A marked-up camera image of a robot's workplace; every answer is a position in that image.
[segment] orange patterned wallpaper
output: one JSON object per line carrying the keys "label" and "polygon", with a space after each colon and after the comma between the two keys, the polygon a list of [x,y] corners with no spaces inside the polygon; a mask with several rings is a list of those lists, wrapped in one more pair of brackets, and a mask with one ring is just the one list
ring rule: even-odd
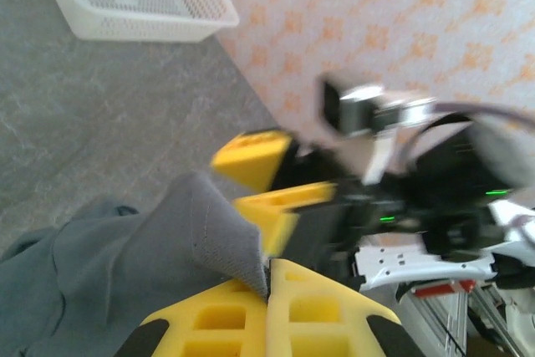
{"label": "orange patterned wallpaper", "polygon": [[[323,134],[314,78],[345,66],[387,87],[535,115],[535,0],[233,1],[242,23],[219,39],[278,121],[305,137]],[[507,127],[534,157],[535,141]]]}

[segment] gray towel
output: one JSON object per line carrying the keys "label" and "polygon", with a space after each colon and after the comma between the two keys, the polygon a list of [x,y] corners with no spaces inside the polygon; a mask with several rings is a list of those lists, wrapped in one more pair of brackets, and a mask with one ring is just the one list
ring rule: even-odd
{"label": "gray towel", "polygon": [[150,214],[73,220],[0,259],[0,355],[112,356],[149,314],[239,278],[267,297],[259,231],[198,173]]}

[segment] red component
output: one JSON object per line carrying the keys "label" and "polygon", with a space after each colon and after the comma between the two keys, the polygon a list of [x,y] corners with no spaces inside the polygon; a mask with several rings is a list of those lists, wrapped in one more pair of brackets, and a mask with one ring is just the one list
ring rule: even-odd
{"label": "red component", "polygon": [[443,296],[459,292],[470,293],[476,286],[475,280],[460,280],[459,282],[449,282],[430,286],[428,288],[418,288],[415,296],[418,298]]}

